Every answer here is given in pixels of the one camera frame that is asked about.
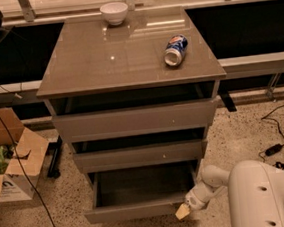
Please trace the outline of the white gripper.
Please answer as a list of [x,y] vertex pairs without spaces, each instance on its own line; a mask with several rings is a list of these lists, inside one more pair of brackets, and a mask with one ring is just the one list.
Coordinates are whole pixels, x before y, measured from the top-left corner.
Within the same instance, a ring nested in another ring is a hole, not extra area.
[[182,203],[176,211],[176,218],[181,220],[187,217],[191,211],[206,209],[212,198],[218,197],[226,191],[227,188],[225,186],[214,187],[209,184],[207,185],[203,181],[197,183],[197,185],[187,192],[184,199],[185,203]]

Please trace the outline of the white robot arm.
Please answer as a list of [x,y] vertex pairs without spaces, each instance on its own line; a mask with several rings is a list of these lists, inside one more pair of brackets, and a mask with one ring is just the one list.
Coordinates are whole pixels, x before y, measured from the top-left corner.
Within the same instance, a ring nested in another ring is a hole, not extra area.
[[231,227],[284,227],[284,170],[248,160],[230,171],[208,165],[202,169],[201,179],[179,206],[179,219],[206,208],[226,190]]

